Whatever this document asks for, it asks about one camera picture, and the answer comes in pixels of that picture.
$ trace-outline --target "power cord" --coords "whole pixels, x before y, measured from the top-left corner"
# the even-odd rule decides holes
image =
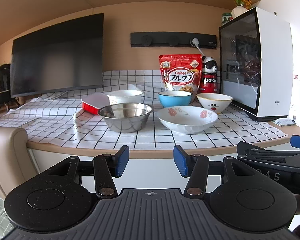
[[[205,55],[203,54],[203,52],[199,48],[199,40],[197,38],[194,38],[192,41],[190,41],[190,43],[191,43],[191,45],[193,45],[194,47],[196,47],[200,51],[200,53],[202,54],[203,57],[205,57]]]

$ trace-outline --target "beige chair back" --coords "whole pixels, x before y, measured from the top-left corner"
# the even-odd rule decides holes
[[[37,172],[26,148],[23,128],[0,127],[0,197],[34,177]]]

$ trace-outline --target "wooden desk edge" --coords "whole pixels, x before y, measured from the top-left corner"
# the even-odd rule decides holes
[[[292,135],[300,135],[300,127],[294,126],[286,126],[279,127],[274,123],[269,122],[273,127],[278,128],[288,136],[280,139],[269,140],[265,142],[253,143],[256,146],[267,148],[271,146],[277,146],[284,143],[289,143]],[[69,155],[78,155],[78,156],[97,156],[105,153],[115,154],[117,150],[99,150],[99,149],[83,149],[83,148],[67,148],[60,147],[58,145],[50,144],[50,143],[36,143],[32,141],[27,142],[27,147],[30,149],[41,150],[46,152],[54,152],[54,153],[63,153]],[[217,147],[217,148],[207,148],[207,149],[187,149],[187,153],[200,153],[206,156],[214,156],[214,155],[223,155],[236,153],[236,146],[229,147]],[[171,150],[130,150],[130,158],[131,159],[172,159],[173,151]]]

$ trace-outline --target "white tablecloth with black grid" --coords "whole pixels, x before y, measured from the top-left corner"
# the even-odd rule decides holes
[[[141,131],[113,132],[100,116],[85,112],[81,107],[81,98],[89,94],[126,89],[143,90],[143,102],[154,106],[154,113]],[[252,121],[243,110],[232,105],[201,134],[178,135],[156,117],[156,111],[162,108],[158,100],[158,92],[162,90],[159,70],[108,71],[103,75],[103,88],[44,94],[2,116],[0,126],[23,127],[30,141],[89,149],[119,149],[128,145],[131,150],[171,150],[176,144],[184,149],[213,148],[287,136],[266,122]],[[192,105],[201,106],[198,102]]]

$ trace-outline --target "white bowl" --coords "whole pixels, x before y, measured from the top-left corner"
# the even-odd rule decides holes
[[[200,133],[218,119],[218,115],[208,109],[196,106],[175,106],[157,112],[160,122],[178,134]]]
[[[139,90],[118,90],[107,93],[111,105],[123,103],[141,103],[142,91]]]
[[[210,109],[217,114],[225,110],[233,100],[230,96],[213,93],[198,94],[197,98],[204,108]]]

